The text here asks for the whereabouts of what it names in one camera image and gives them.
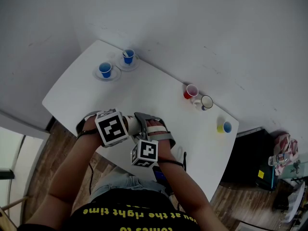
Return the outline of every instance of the white table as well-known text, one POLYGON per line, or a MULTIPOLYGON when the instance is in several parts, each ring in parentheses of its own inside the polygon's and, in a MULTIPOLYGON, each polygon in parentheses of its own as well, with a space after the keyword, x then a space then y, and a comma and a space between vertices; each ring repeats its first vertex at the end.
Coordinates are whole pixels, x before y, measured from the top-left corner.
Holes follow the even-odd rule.
MULTIPOLYGON (((134 71, 122 71, 115 82, 93 77, 93 69, 104 61, 118 65, 116 57, 121 52, 102 41, 94 42, 62 74, 43 105, 75 135, 76 124, 94 110, 117 107, 125 116, 143 112, 161 117, 176 141, 172 153, 182 162, 187 152, 187 172, 210 200, 231 155, 238 121, 216 105, 205 112, 197 111, 184 99, 181 82, 144 61, 134 71), (231 122, 231 133, 217 133, 220 119, 231 122)), ((133 145, 129 139, 111 148, 100 147, 97 152, 142 179, 154 180, 151 168, 130 165, 133 145)))

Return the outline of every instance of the wooden floor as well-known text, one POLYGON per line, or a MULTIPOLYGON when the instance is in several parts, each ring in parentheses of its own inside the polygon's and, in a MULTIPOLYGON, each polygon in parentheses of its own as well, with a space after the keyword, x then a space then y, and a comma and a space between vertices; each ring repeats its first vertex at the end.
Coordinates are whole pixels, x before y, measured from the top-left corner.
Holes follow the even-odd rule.
MULTIPOLYGON (((51 128, 51 136, 41 154, 29 186, 28 196, 30 196, 30 199, 25 203, 23 223, 34 214, 42 203, 53 175, 70 152, 75 141, 75 136, 59 122, 54 123, 51 128)), ((99 178, 107 175, 115 167, 114 164, 97 153, 94 154, 90 163, 94 169, 92 188, 99 178)), ((90 195, 90 177, 91 170, 88 168, 74 203, 73 211, 87 203, 90 195)), ((218 218, 231 231, 236 229, 239 221, 274 231, 289 230, 289 224, 280 226, 280 219, 283 218, 283 214, 280 211, 272 211, 277 191, 283 187, 285 187, 284 183, 280 182, 276 191, 268 192, 239 191, 218 186, 211 200, 211 205, 218 218)))

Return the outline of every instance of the wrist strap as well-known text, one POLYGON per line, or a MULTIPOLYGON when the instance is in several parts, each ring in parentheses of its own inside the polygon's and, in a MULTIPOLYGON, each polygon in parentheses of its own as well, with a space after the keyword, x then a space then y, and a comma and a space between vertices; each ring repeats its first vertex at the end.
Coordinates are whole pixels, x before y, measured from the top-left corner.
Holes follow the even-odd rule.
POLYGON ((91 129, 91 130, 84 130, 84 131, 81 131, 78 136, 77 136, 77 139, 79 139, 81 136, 83 135, 87 135, 87 134, 95 134, 98 132, 98 129, 95 128, 95 129, 91 129))
POLYGON ((184 168, 184 165, 180 162, 177 162, 177 161, 173 161, 173 160, 168 160, 168 159, 159 159, 157 161, 158 163, 172 163, 172 164, 177 164, 177 165, 180 165, 182 168, 184 168))

